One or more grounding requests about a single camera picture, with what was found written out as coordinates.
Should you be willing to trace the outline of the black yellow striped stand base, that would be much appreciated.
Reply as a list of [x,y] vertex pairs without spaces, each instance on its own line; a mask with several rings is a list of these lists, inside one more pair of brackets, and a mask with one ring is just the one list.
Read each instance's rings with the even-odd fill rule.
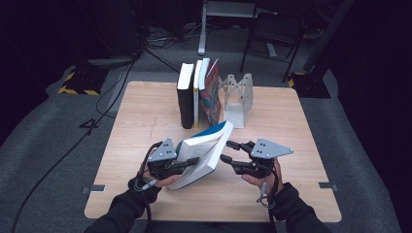
[[91,69],[79,71],[73,68],[66,76],[59,93],[100,95],[103,83],[109,71],[106,69]]

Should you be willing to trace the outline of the expandable metal book rack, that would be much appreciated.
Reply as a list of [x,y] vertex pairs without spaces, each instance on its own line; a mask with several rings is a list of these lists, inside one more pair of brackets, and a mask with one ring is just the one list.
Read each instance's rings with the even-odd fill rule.
[[235,128],[244,128],[249,110],[253,107],[253,77],[245,74],[240,81],[228,75],[220,81],[223,90],[223,119],[229,120]]

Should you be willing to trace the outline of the red illustrated book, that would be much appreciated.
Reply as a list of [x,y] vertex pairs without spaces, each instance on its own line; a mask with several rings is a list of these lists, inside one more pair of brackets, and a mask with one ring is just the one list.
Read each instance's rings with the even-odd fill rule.
[[221,115],[219,60],[202,60],[198,81],[201,106],[210,126],[219,123]]

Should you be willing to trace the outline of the grey desk with metal leg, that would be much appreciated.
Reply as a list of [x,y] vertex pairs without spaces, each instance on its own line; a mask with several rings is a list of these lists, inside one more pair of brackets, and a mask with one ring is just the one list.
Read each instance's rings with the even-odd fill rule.
[[239,2],[235,0],[202,0],[201,33],[197,54],[206,52],[206,21],[207,17],[243,17],[251,18],[254,15],[254,4],[251,1]]

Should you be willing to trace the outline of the person's left hand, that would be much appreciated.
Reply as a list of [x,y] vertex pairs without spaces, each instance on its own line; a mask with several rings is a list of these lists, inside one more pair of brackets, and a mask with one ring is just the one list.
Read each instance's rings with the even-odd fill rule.
[[139,169],[139,172],[137,173],[138,178],[141,181],[141,187],[147,186],[147,187],[164,187],[168,186],[175,181],[177,181],[180,176],[179,175],[172,175],[164,179],[160,179],[158,175],[152,173],[152,171],[149,168],[147,160],[144,160],[144,162],[141,164],[141,167]]

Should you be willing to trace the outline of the black chair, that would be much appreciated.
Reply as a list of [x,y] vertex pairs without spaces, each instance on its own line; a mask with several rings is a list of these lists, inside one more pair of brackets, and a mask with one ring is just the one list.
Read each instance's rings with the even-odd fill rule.
[[303,39],[304,29],[305,24],[302,16],[271,13],[257,14],[251,21],[240,71],[243,71],[246,55],[251,48],[252,41],[277,45],[289,49],[286,57],[280,59],[280,62],[288,64],[288,68],[282,79],[282,82],[284,83],[288,78],[290,69]]

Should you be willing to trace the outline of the blue book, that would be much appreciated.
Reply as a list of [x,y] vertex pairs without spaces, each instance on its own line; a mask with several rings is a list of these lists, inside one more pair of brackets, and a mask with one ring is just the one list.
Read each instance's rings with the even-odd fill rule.
[[225,120],[183,140],[178,146],[177,161],[185,162],[192,158],[198,158],[198,161],[187,167],[180,178],[168,185],[168,188],[183,188],[214,172],[232,130],[233,124]]

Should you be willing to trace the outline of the thick black book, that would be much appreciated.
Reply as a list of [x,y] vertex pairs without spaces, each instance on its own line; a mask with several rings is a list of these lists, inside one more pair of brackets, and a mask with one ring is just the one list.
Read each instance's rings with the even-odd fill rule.
[[185,129],[193,126],[193,72],[193,63],[183,63],[176,86],[181,124]]

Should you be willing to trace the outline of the black slanted pole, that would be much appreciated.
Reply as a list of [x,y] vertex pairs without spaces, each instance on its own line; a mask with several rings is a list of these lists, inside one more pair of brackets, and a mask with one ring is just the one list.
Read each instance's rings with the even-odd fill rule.
[[303,69],[306,72],[312,72],[320,64],[322,54],[326,51],[328,43],[331,41],[333,34],[347,15],[353,2],[354,0],[328,1],[327,7],[329,10],[334,11],[334,15],[330,18],[326,29],[303,66]]

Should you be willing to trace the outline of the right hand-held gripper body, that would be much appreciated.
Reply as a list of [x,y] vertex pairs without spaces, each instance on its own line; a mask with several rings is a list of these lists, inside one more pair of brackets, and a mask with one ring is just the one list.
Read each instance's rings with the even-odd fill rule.
[[274,159],[276,157],[292,153],[293,149],[291,148],[258,138],[252,152],[247,153],[251,161],[237,161],[240,167],[233,170],[236,175],[247,174],[258,179],[263,179],[271,173],[274,167]]

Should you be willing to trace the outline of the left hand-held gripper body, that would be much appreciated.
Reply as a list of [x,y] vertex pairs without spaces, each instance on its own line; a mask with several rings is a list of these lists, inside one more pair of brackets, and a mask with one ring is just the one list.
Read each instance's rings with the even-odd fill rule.
[[173,142],[168,138],[149,156],[148,167],[151,175],[160,181],[173,175],[180,175],[182,169],[174,163],[176,158]]

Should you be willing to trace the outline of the person's right hand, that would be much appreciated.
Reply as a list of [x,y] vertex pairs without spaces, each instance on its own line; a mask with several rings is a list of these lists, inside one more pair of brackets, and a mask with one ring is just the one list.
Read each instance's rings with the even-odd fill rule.
[[266,183],[266,195],[277,194],[285,187],[282,182],[281,166],[277,159],[274,160],[274,168],[266,179],[257,179],[247,174],[242,175],[241,179],[258,188],[261,188],[263,183]]

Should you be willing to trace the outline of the yellow book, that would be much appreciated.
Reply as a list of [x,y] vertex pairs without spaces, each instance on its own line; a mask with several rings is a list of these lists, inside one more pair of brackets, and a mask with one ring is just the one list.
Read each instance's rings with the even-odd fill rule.
[[196,61],[193,76],[193,127],[199,125],[199,78],[202,68],[202,59]]

